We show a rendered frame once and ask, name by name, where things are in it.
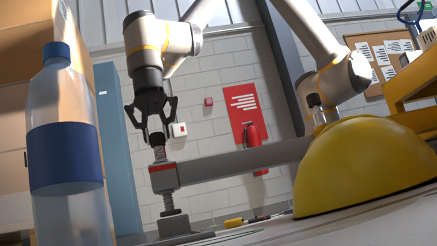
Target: cork board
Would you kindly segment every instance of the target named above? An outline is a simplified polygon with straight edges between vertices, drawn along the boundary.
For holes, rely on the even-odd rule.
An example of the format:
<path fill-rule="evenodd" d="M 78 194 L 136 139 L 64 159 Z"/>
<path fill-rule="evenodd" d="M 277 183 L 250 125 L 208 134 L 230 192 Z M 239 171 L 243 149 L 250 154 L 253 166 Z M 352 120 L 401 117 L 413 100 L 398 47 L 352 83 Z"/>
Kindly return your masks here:
<path fill-rule="evenodd" d="M 356 34 L 347 34 L 343 35 L 344 40 L 346 41 L 346 45 L 350 50 L 357 50 L 355 43 L 367 42 L 370 48 L 370 52 L 374 58 L 374 61 L 369 62 L 370 66 L 375 70 L 375 73 L 379 79 L 378 84 L 371 85 L 367 90 L 364 91 L 364 95 L 366 98 L 368 97 L 376 97 L 383 95 L 383 91 L 381 86 L 385 84 L 386 79 L 381 68 L 387 67 L 389 65 L 378 65 L 375 52 L 373 50 L 373 46 L 381 46 L 384 45 L 384 40 L 400 40 L 400 39 L 413 39 L 410 35 L 410 32 L 407 28 L 405 29 L 397 29 L 397 30 L 389 30 L 389 31 L 372 31 L 369 33 L 356 33 Z M 417 50 L 414 42 L 412 42 L 414 50 Z M 399 62 L 399 57 L 402 54 L 388 54 L 388 58 L 390 60 L 390 65 L 393 66 L 396 73 L 401 71 L 402 66 Z"/>

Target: fire extinguisher sign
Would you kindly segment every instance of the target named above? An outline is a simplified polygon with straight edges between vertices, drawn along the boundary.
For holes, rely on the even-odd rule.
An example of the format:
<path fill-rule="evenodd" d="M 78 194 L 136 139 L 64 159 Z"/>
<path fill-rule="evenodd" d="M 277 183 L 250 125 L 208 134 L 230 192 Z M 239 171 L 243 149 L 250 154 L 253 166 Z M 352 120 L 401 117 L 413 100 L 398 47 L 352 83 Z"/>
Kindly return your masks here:
<path fill-rule="evenodd" d="M 223 88 L 235 144 L 243 144 L 248 122 L 258 127 L 261 139 L 268 139 L 260 100 L 254 83 Z"/>

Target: plastic bottle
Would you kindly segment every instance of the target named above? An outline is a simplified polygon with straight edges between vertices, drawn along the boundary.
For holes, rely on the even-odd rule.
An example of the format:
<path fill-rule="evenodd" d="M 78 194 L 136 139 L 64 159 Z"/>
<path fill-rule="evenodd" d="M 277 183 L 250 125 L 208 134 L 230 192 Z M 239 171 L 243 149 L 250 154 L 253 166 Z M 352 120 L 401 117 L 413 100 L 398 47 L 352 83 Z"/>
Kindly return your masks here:
<path fill-rule="evenodd" d="M 46 44 L 43 64 L 30 81 L 26 102 L 37 244 L 113 245 L 88 84 L 69 68 L 66 43 Z"/>

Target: fire extinguisher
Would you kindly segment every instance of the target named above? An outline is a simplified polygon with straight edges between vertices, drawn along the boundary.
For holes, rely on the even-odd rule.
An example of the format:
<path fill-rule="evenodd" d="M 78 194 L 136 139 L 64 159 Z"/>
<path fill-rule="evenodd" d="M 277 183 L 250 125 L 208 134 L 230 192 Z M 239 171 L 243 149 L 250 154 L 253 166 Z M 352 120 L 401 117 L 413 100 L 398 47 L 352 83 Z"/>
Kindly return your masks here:
<path fill-rule="evenodd" d="M 247 148 L 257 147 L 263 144 L 260 132 L 258 128 L 253 125 L 252 121 L 247 123 L 247 127 L 244 128 L 244 140 L 246 141 Z M 254 172 L 253 175 L 257 177 L 267 173 L 269 173 L 269 169 Z"/>

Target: blue bottle cap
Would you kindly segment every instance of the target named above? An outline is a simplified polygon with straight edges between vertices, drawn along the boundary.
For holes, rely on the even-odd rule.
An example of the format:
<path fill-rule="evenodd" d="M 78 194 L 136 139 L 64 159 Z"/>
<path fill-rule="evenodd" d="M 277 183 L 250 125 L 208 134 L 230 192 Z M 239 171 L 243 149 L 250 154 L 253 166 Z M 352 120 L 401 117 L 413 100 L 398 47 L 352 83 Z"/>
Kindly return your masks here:
<path fill-rule="evenodd" d="M 70 46 L 64 42 L 50 42 L 42 48 L 42 63 L 50 57 L 65 57 L 71 62 Z"/>

